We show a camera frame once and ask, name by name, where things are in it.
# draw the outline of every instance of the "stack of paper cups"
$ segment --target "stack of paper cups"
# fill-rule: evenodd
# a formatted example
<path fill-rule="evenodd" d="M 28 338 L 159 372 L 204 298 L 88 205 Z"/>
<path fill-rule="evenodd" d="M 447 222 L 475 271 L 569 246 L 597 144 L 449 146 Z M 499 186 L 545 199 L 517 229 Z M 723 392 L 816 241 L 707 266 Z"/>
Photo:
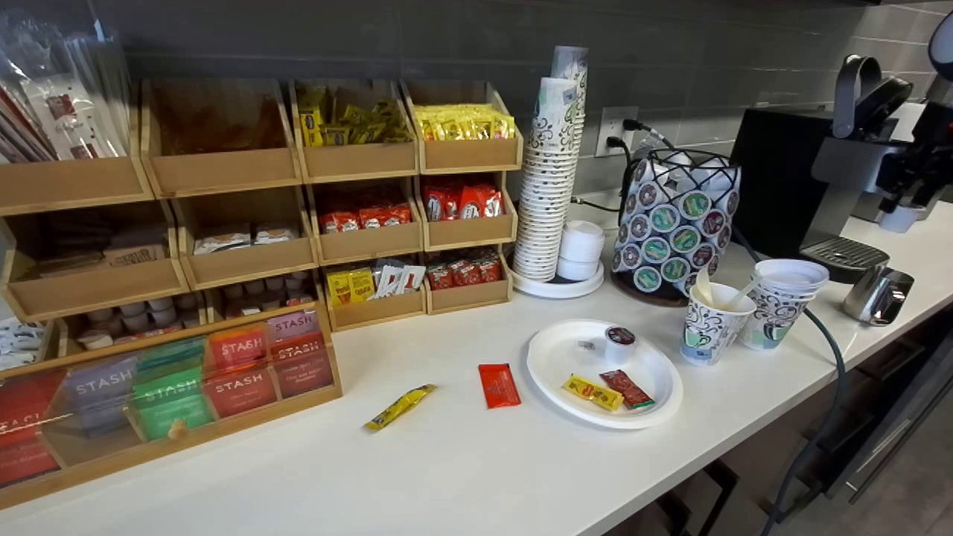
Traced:
<path fill-rule="evenodd" d="M 517 271 L 555 281 L 564 222 L 575 186 L 586 107 L 586 51 L 558 49 L 552 77 L 540 80 L 534 137 L 527 144 Z"/>

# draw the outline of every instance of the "paper plate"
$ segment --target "paper plate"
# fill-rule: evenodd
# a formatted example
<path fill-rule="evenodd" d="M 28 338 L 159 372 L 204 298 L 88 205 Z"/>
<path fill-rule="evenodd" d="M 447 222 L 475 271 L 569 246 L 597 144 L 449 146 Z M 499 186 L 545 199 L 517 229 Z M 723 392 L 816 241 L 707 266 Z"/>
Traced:
<path fill-rule="evenodd" d="M 622 365 L 607 365 L 601 359 L 601 341 L 607 323 L 561 323 L 540 330 L 527 350 L 527 369 L 534 386 L 561 412 L 606 429 L 649 429 L 671 420 L 682 406 L 682 377 L 656 345 L 637 338 L 634 351 Z M 600 406 L 579 399 L 564 386 L 569 377 L 584 377 L 606 386 L 600 377 L 610 369 L 625 369 L 625 377 L 648 392 L 656 406 L 637 412 L 601 412 Z"/>

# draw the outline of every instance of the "small cup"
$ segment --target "small cup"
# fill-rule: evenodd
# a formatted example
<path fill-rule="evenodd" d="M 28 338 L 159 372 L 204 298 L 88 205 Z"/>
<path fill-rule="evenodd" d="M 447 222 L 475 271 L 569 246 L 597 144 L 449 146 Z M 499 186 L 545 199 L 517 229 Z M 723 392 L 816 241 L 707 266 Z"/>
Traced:
<path fill-rule="evenodd" d="M 601 345 L 606 365 L 610 365 L 610 366 L 625 365 L 633 350 L 634 350 L 634 335 L 633 330 L 616 329 L 616 325 L 606 330 L 606 345 Z"/>
<path fill-rule="evenodd" d="M 832 275 L 808 260 L 764 260 L 755 266 L 755 281 L 777 293 L 816 296 Z"/>
<path fill-rule="evenodd" d="M 691 365 L 718 365 L 723 345 L 731 345 L 756 304 L 732 286 L 712 283 L 710 286 L 718 304 L 731 304 L 731 311 L 718 311 L 710 302 L 698 298 L 691 289 L 688 316 L 682 329 L 682 359 Z"/>
<path fill-rule="evenodd" d="M 785 293 L 770 286 L 755 286 L 750 298 L 756 304 L 750 323 L 741 330 L 746 350 L 777 350 L 785 338 L 793 330 L 799 316 L 808 311 L 816 293 Z"/>
<path fill-rule="evenodd" d="M 561 241 L 561 260 L 600 266 L 601 246 L 601 228 L 592 222 L 569 222 Z"/>
<path fill-rule="evenodd" d="M 741 330 L 741 345 L 777 350 L 829 277 L 829 268 L 808 260 L 756 262 L 750 289 L 756 311 Z"/>
<path fill-rule="evenodd" d="M 592 281 L 600 271 L 600 262 L 572 262 L 572 260 L 561 260 L 558 275 L 564 281 Z"/>

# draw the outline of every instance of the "coffee machine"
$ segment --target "coffee machine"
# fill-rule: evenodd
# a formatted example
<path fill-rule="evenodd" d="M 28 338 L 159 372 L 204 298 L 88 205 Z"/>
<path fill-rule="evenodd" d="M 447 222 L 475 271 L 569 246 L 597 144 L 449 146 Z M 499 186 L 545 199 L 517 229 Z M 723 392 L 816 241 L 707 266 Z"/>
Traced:
<path fill-rule="evenodd" d="M 732 164 L 741 167 L 737 229 L 770 256 L 808 256 L 855 283 L 887 253 L 843 240 L 862 198 L 875 198 L 884 229 L 908 229 L 953 182 L 953 107 L 929 103 L 914 140 L 884 134 L 913 85 L 849 57 L 835 110 L 746 110 Z"/>

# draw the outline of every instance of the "patterned cup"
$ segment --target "patterned cup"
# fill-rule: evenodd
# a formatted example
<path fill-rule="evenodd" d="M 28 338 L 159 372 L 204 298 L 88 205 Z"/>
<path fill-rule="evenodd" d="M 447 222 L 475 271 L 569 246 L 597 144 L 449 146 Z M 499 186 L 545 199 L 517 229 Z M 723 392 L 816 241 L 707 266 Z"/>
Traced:
<path fill-rule="evenodd" d="M 732 286 L 712 283 L 716 304 L 691 289 L 688 316 L 682 329 L 682 359 L 691 365 L 718 365 L 723 345 L 731 345 L 756 304 Z"/>
<path fill-rule="evenodd" d="M 829 268 L 804 260 L 767 260 L 755 266 L 755 281 L 750 302 L 756 311 L 746 325 L 741 345 L 770 351 L 785 344 L 799 316 L 829 283 Z"/>
<path fill-rule="evenodd" d="M 741 345 L 764 351 L 777 350 L 813 298 L 816 293 L 755 286 L 750 302 L 756 311 L 746 325 Z"/>

